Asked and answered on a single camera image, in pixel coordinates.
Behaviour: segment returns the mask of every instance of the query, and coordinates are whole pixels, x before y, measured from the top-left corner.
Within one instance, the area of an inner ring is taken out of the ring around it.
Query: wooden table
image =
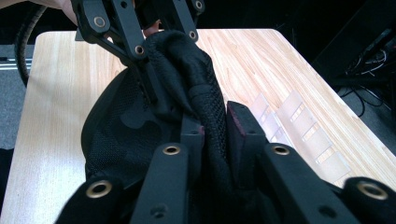
[[[200,30],[226,100],[251,105],[262,92],[275,109],[292,90],[351,168],[396,189],[396,158],[316,71],[274,30]],[[1,223],[52,223],[84,182],[81,128],[120,61],[74,32],[35,43]]]

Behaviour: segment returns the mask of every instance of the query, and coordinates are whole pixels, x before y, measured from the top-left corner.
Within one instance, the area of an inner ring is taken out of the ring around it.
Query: wooden tabletop
[[[274,30],[200,30],[225,100],[251,105],[262,92],[272,109],[291,91],[342,153],[351,172],[396,189],[396,158],[317,72]],[[1,223],[52,223],[85,181],[82,125],[123,66],[74,32],[40,35],[7,184]]]

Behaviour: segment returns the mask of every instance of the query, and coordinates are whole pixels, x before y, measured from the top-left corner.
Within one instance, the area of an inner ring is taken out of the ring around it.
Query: light wood grain
[[[226,100],[251,105],[262,92],[276,109],[297,90],[342,152],[351,175],[396,189],[396,159],[316,71],[273,30],[200,30]],[[84,181],[85,118],[123,66],[74,32],[46,33],[34,61],[1,223],[51,223]]]

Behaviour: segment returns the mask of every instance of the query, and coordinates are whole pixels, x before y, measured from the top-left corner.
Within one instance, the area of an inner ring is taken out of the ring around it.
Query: metal grommet
[[[89,198],[102,198],[111,191],[112,187],[111,183],[107,180],[99,180],[90,185],[86,194]]]
[[[105,19],[103,19],[102,17],[93,18],[93,23],[95,23],[97,27],[101,27],[101,28],[105,27],[106,25]]]
[[[194,31],[190,31],[190,38],[191,39],[195,39],[197,37],[197,35],[195,34]]]
[[[134,48],[134,52],[136,52],[136,54],[138,55],[142,55],[145,53],[145,49],[143,49],[142,46],[138,45]]]
[[[195,2],[195,6],[196,6],[198,9],[201,9],[201,8],[202,8],[202,2],[196,1],[196,2]]]
[[[272,148],[272,150],[277,154],[277,155],[281,155],[281,156],[286,156],[289,155],[290,151],[282,146],[274,146]]]
[[[388,194],[374,183],[361,181],[358,183],[358,189],[366,196],[377,200],[386,200]]]
[[[166,147],[166,148],[163,149],[163,153],[166,154],[166,155],[169,155],[169,156],[176,155],[179,152],[180,152],[180,147],[170,146],[170,147]]]

